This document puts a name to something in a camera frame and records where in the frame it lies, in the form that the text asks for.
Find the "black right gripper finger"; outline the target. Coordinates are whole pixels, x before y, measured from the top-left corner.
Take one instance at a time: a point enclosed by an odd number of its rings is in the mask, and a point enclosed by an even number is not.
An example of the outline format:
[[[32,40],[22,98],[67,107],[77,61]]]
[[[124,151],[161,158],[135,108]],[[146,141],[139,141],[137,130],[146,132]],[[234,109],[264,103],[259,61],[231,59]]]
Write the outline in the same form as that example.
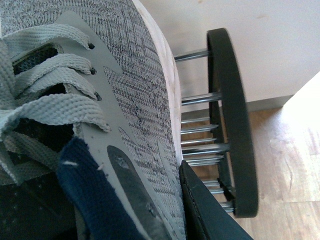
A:
[[[251,240],[223,209],[189,164],[179,167],[188,240]]]

